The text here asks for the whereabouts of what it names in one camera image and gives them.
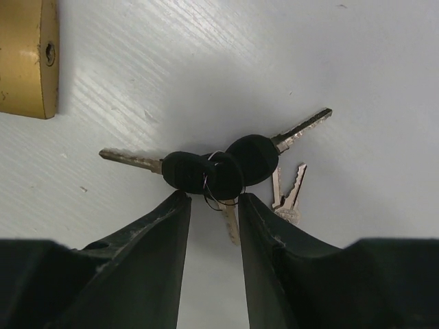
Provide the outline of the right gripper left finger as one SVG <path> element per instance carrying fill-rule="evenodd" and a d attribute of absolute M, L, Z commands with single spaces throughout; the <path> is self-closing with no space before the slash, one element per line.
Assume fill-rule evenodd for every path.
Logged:
<path fill-rule="evenodd" d="M 1 327 L 175 328 L 190 216 L 177 191 L 84 249 L 2 240 Z"/>

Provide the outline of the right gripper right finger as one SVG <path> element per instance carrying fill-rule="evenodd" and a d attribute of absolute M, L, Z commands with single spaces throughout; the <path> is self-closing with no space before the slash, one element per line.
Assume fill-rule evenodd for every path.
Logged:
<path fill-rule="evenodd" d="M 438 241 L 325 243 L 239 197 L 251 328 L 437 328 Z"/>

